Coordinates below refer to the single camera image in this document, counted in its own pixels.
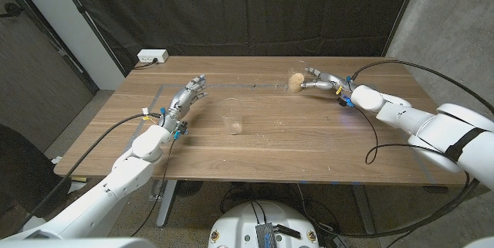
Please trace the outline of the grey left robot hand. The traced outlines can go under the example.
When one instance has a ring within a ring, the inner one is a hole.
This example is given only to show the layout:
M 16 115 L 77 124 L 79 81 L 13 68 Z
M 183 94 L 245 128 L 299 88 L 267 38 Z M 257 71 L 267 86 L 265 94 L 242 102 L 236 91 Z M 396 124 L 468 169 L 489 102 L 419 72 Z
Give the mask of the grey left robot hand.
M 172 132 L 179 125 L 180 120 L 187 115 L 192 104 L 208 94 L 205 75 L 199 75 L 192 79 L 184 88 L 181 88 L 171 99 L 168 109 L 160 119 L 160 126 Z

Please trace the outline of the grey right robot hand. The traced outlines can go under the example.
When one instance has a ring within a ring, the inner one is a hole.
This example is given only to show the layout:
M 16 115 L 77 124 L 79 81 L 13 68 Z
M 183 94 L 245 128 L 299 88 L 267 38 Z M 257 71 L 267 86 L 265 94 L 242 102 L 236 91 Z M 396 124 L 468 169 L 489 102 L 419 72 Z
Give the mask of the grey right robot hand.
M 306 67 L 305 71 L 312 74 L 315 79 L 312 82 L 303 82 L 300 84 L 302 88 L 315 87 L 321 90 L 340 90 L 352 92 L 354 84 L 352 80 L 347 80 L 331 73 L 321 72 L 312 67 Z

